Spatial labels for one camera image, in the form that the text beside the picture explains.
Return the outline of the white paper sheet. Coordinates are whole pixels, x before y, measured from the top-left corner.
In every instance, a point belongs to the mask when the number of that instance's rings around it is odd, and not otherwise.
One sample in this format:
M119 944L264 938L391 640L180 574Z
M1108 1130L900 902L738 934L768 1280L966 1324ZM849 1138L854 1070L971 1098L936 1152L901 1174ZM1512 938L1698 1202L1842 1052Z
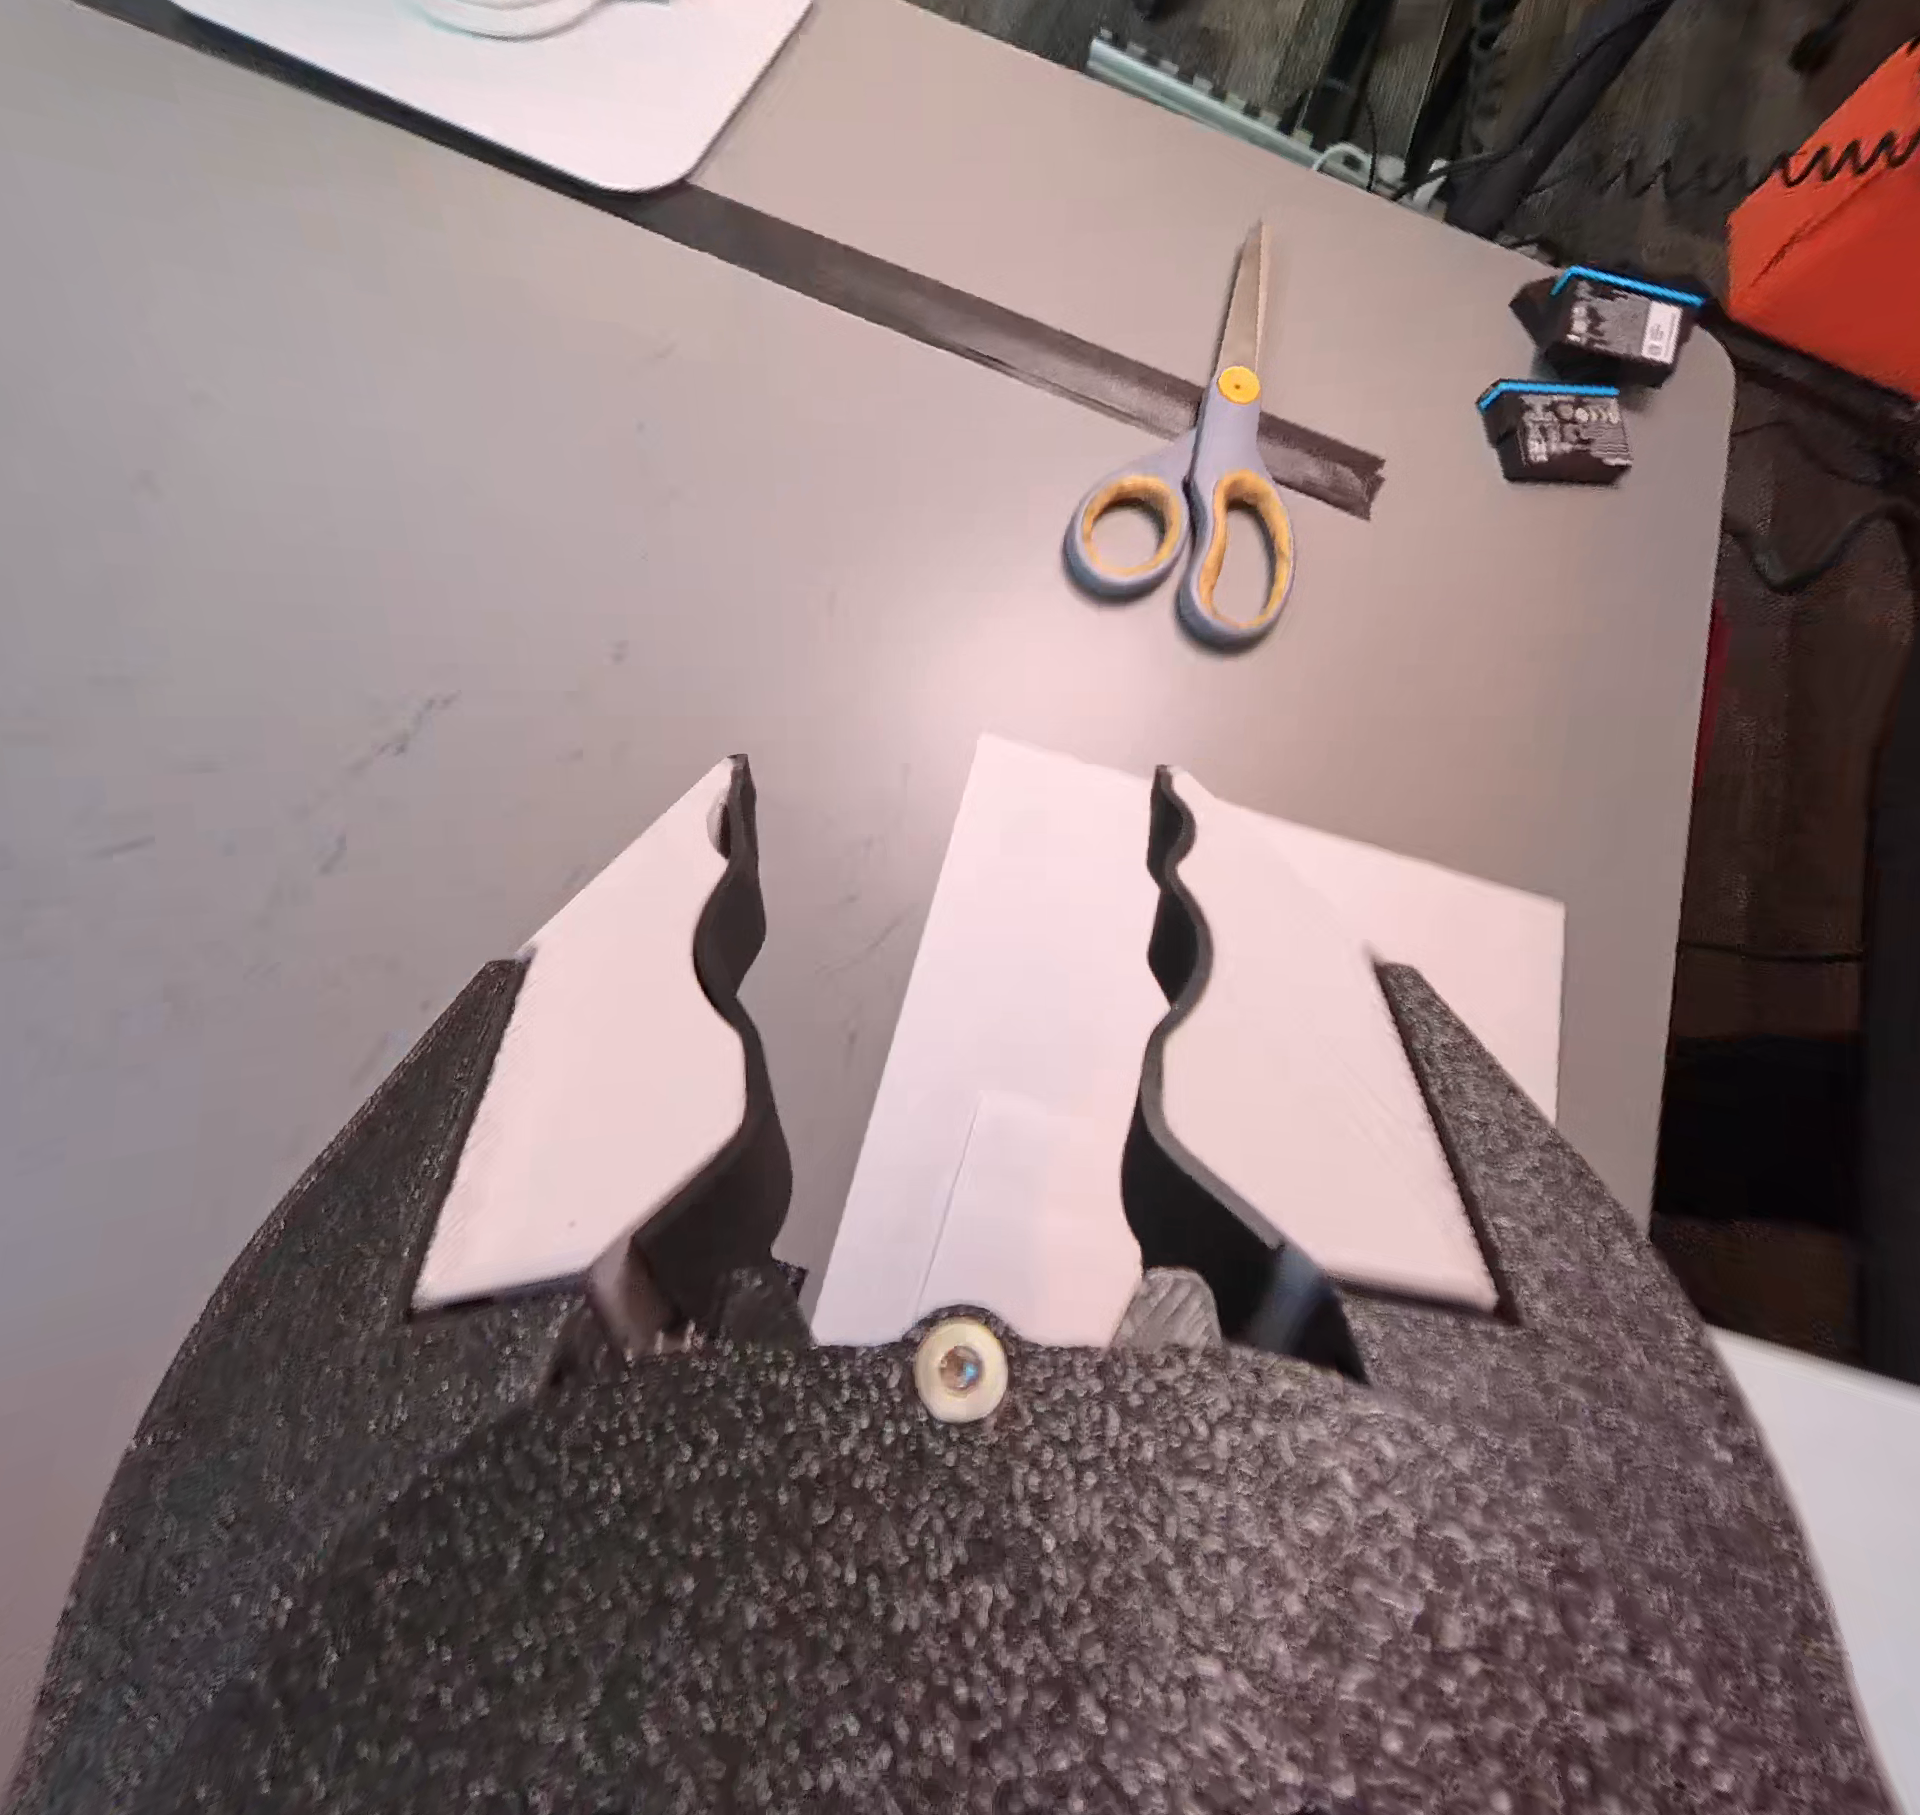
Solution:
M973 748L814 1306L820 1344L891 1344L948 1308L1045 1346L1111 1340L1142 1272L1121 1152L1164 1012L1149 786L994 736ZM1562 904L1219 802L1555 1116Z

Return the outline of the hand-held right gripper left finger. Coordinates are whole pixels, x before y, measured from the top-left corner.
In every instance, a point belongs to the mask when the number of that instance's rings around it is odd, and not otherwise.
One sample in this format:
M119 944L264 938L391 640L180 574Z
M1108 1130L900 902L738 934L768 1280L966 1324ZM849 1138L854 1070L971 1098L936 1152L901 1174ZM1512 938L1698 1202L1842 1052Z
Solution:
M515 954L414 1314L579 1290L627 1354L795 1330L774 1254L793 1168L744 1000L763 938L732 754Z

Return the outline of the orange box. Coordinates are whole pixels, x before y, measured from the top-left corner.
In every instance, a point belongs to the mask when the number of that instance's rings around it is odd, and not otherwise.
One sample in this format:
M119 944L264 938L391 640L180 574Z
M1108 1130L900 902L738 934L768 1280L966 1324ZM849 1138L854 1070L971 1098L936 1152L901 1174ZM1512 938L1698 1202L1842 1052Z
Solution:
M1725 312L1917 396L1917 48L1900 46L1725 224Z

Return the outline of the grey desk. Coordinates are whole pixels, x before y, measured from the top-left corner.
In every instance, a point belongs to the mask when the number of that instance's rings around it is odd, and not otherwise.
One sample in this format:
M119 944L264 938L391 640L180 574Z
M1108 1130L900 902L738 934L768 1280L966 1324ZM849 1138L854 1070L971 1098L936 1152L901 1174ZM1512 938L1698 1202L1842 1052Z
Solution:
M814 1268L984 732L1560 900L1555 1116L1649 1208L1732 374L1508 486L1531 266L893 0L700 190L1198 382L1273 228L1277 636L1068 588L1161 438L222 52L4 0L4 1763L159 1374L485 962L721 756Z

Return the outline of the black battery with blue end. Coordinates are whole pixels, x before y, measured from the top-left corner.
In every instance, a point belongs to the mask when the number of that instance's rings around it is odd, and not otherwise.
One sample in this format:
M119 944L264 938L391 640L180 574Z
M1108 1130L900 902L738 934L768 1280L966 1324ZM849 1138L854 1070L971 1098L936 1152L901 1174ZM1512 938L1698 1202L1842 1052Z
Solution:
M1476 414L1508 484L1611 486L1634 466L1615 386L1502 380Z
M1571 264L1520 288L1508 310L1555 378L1661 388L1709 304L1694 288Z

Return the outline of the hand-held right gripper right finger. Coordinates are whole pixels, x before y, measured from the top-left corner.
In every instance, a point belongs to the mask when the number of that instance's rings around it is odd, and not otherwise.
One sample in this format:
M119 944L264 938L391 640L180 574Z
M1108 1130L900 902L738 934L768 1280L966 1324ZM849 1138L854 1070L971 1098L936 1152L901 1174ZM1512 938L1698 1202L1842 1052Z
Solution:
M1490 1314L1492 1258L1382 966L1271 842L1154 772L1147 970L1164 1000L1119 1154L1145 1296L1229 1348L1365 1384L1345 1288Z

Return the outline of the white flat panel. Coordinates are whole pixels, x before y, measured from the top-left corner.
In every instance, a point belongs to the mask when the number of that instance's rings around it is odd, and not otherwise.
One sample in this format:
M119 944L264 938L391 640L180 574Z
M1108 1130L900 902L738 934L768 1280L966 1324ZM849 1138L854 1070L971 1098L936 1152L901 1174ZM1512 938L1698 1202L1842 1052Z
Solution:
M1863 1727L1917 1809L1917 1390L1712 1332L1828 1590Z

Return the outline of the grey orange-handled scissors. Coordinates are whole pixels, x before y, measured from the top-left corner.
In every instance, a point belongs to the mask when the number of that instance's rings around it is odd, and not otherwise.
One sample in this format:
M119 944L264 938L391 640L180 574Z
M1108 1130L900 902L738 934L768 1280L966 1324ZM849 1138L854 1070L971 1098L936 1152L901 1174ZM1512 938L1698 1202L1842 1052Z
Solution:
M1176 580L1180 626L1215 654L1244 654L1264 642L1279 626L1296 578L1292 524L1259 448L1270 268L1271 232L1256 222L1238 248L1192 428L1094 484L1063 532L1063 570L1082 594L1124 604ZM1144 514L1157 532L1140 562L1115 562L1098 546L1098 526L1121 510ZM1252 522L1264 556L1264 598L1248 618L1219 604L1233 516Z

